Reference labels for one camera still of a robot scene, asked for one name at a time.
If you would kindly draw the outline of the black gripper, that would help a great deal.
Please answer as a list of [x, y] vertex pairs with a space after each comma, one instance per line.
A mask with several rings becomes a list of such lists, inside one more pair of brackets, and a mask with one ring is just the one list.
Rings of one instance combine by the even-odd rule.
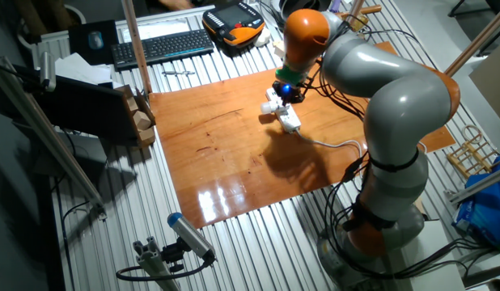
[[279, 106], [283, 106], [285, 104], [284, 101], [302, 103], [305, 99], [305, 95], [299, 88], [285, 82], [275, 81], [273, 89], [273, 97]]

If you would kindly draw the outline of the operator bare hand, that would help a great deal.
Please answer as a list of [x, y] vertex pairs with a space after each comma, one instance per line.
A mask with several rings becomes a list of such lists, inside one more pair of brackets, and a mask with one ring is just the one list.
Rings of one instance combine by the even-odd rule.
[[159, 0], [170, 11], [182, 11], [194, 8], [190, 0]]

